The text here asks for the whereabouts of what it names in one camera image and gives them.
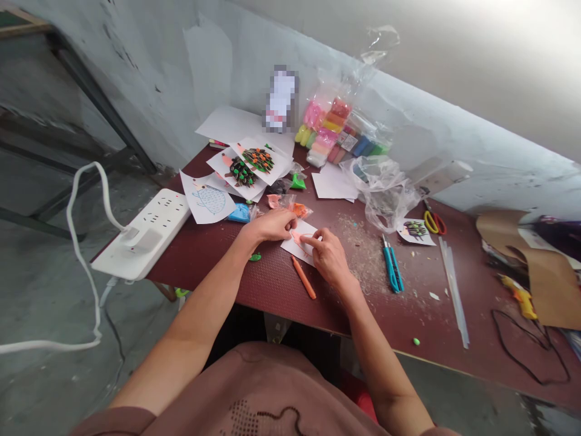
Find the floor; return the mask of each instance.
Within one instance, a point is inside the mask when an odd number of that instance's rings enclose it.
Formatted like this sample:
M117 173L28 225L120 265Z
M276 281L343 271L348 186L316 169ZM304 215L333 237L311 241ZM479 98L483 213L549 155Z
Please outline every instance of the floor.
M31 204L70 183L68 176L2 153L0 174L11 176L9 183L0 180L0 205L15 210L29 210ZM155 184L138 175L113 173L110 187L113 213L121 223L129 222L157 192ZM100 198L98 186L78 200L74 211L77 229L87 233L80 245L86 259L115 235ZM51 223L65 228L64 214ZM71 243L2 221L0 232L4 279L0 342L90 341L93 298ZM94 278L101 292L108 277L95 273ZM119 389L171 323L178 304L167 302L150 282L141 281L119 284L110 295L109 308L127 355ZM79 420L105 407L114 395L111 388L119 355L107 325L101 331L102 343L87 351L26 351L0 357L0 432L64 435ZM343 341L342 352L344 365L357 373L350 340ZM581 420L551 405L410 357L400 359L440 426L475 436L581 435Z

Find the dark red tabletop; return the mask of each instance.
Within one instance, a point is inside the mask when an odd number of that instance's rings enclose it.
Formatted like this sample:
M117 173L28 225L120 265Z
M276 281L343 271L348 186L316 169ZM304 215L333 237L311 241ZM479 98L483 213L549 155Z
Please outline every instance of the dark red tabletop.
M207 176L212 170L206 161L217 153L206 147L183 170L192 177ZM305 149L295 147L295 160L307 168ZM307 168L306 173L318 172ZM434 200L430 205L447 225L443 237L453 250L458 287L470 336L470 348L462 347L456 324L449 286L439 246L408 245L397 234L389 235L394 247L405 291L394 294L389 288L382 252L381 233L365 218L365 204L346 200L319 200L312 178L307 189L292 190L297 202L314 210L307 221L317 228L328 227L343 243L353 273L359 278L373 315L391 346L398 352L412 355L437 365L462 371L526 394L581 411L581 363L568 346L565 337L551 330L551 338L561 353L571 381L565 385L542 386L513 362L501 347L490 314L501 309L521 325L538 333L520 316L517 301L495 278L495 271L486 266L487 255L474 219ZM179 176L167 186L183 193ZM268 209L266 196L260 201ZM409 217L422 218L423 203ZM226 252L242 224L221 221L197 225L190 217L157 261L147 278L167 285L194 290ZM280 242L263 243L258 247L262 259L249 262L242 277L237 303L266 311L309 326L349 335L349 323L339 298L317 270L302 263L317 299L311 300L301 283L288 252ZM439 301L430 297L430 292ZM544 351L508 320L500 326L508 349L529 366L541 379L563 380L565 373L554 351ZM421 342L413 344L413 338Z

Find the power strip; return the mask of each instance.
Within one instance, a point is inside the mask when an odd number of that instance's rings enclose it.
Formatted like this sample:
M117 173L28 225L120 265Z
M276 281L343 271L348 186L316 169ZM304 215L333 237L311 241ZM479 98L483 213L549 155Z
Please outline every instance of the power strip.
M183 194L162 189L91 267L121 279L144 279L190 214Z

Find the white cable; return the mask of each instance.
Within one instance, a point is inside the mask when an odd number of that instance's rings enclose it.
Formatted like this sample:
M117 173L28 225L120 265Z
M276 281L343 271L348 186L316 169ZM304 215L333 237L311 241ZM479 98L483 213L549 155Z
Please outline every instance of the white cable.
M79 190L80 175L92 167L97 167L97 170L99 170L99 174L101 175L101 181L103 183L103 203L105 204L105 213L107 214L107 218L109 218L109 221L111 222L111 224L113 224L119 230L123 231L125 229L125 227L123 227L121 224L119 224L119 222L115 219L115 217L113 216L113 213L111 212L111 204L109 201L109 182L107 180L107 174L106 174L105 170L103 169L103 167L101 166L101 164L98 162L92 162L92 163L89 163L88 165L85 165L84 167L79 168L78 171L74 175L73 191L71 193L71 198L68 201L68 205L67 205L67 223L68 223L68 228L71 232L71 238L73 239L74 253L77 256L77 259L79 259L79 263L83 266L83 269L87 273L87 277L89 278L89 282L91 283L93 297L95 299L95 327L93 328L93 334L95 335L95 339L92 342L73 344L73 345L72 344L63 344L60 342L53 342L53 341L49 341L49 340L32 340L32 341L25 341L25 342L17 342L17 343L12 343L12 344L0 345L0 354L8 354L11 352L24 351L24 350L30 350L30 349L46 349L46 350L50 350L50 351L79 351L79 350L84 350L84 349L88 349L88 348L93 348L101 342L101 337L103 335L99 331L99 326L101 324L101 313L100 313L100 309L99 309L99 295L97 294L97 288L95 287L95 282L93 280L93 276L91 275L91 270L87 266L85 259L83 258L82 254L80 253L79 241L77 240L77 234L76 234L75 229L74 229L73 215L72 215L74 201L76 200L77 192ZM115 283L117 283L115 281L113 284L111 284L114 281L113 279L118 280L117 277L112 277L111 280L109 280L109 282L107 283L107 289L105 290L105 292L103 294L103 302L107 298L107 294L109 294L109 292L111 291L111 289L113 288Z

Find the brown paper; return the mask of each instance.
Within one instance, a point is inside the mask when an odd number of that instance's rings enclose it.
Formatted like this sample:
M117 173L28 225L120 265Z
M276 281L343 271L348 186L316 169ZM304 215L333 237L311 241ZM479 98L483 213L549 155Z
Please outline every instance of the brown paper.
M528 212L513 210L486 212L476 220L476 228L480 236L497 251L505 256L518 257L525 261L518 252L509 247L529 248L527 241L519 234L519 221L526 214Z
M528 262L533 307L541 324L581 330L581 291L561 253L521 248Z
M519 221L526 214L512 210L486 212L478 217L476 228L496 250L528 264L533 307L541 324L581 330L581 291L575 272L561 253L528 246L519 234Z

